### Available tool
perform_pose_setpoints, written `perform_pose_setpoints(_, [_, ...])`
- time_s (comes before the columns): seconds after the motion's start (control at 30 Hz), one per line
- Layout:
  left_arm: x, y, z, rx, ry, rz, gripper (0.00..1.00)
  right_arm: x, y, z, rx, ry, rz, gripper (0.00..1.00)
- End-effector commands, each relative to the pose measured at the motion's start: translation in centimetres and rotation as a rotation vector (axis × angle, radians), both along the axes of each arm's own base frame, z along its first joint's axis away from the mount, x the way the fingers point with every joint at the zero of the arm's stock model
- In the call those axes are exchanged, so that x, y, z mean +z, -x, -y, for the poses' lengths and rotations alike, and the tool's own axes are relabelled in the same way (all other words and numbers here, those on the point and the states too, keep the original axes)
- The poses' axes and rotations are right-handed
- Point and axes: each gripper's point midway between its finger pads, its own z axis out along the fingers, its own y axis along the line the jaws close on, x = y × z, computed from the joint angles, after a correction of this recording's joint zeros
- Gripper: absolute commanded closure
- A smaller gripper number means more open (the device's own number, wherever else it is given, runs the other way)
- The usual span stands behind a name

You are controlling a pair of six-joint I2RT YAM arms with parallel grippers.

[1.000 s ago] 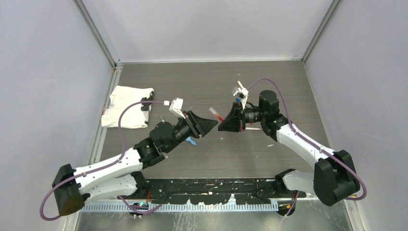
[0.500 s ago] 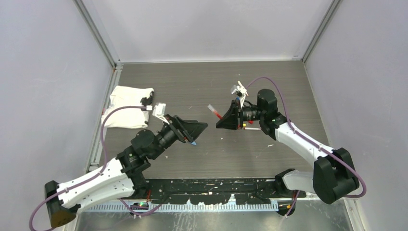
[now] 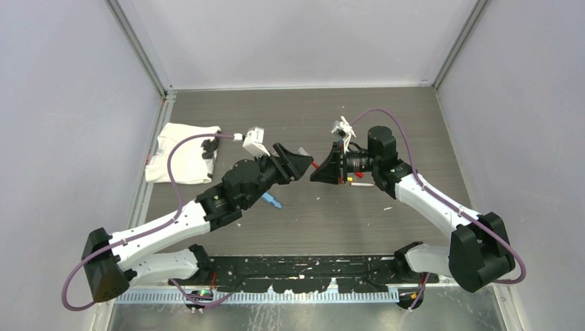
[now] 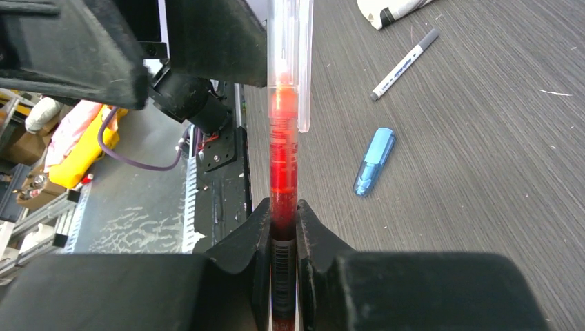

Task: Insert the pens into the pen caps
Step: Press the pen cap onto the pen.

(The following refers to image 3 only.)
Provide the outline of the clear grey cap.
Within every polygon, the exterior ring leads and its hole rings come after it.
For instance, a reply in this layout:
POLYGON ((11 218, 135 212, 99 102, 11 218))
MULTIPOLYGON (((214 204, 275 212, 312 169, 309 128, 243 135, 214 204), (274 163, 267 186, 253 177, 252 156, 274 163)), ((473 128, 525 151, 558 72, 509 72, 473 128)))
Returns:
POLYGON ((299 147, 298 151, 299 151, 299 154, 302 154, 304 156, 309 156, 308 152, 303 147, 299 147))

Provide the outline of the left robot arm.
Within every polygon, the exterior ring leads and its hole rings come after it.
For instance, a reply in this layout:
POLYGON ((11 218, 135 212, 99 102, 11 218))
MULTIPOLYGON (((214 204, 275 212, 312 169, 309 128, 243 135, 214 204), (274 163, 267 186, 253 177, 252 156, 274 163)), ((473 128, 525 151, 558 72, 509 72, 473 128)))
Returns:
POLYGON ((104 228, 93 230, 82 253, 92 300, 109 301, 133 285, 166 279, 207 283, 212 267, 202 247, 171 253, 163 249, 239 220, 274 185, 300 180, 312 165, 311 156, 291 152, 280 143, 273 147, 275 154, 236 162, 217 185, 175 212, 112 234, 104 228))

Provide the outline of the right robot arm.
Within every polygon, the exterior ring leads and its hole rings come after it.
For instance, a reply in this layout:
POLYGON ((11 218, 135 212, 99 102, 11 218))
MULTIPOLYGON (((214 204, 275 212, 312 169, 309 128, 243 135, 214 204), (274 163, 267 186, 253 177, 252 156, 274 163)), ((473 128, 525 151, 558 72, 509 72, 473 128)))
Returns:
POLYGON ((480 214, 436 190, 399 158, 390 128, 370 128, 366 148, 335 142, 310 180, 341 185, 356 172, 370 173, 375 187, 420 213, 449 240, 448 246, 416 241, 395 251, 394 273, 400 281, 430 273, 450 277, 464 290, 476 292, 492 282, 502 283, 502 277, 515 269, 502 218, 493 212, 480 214))

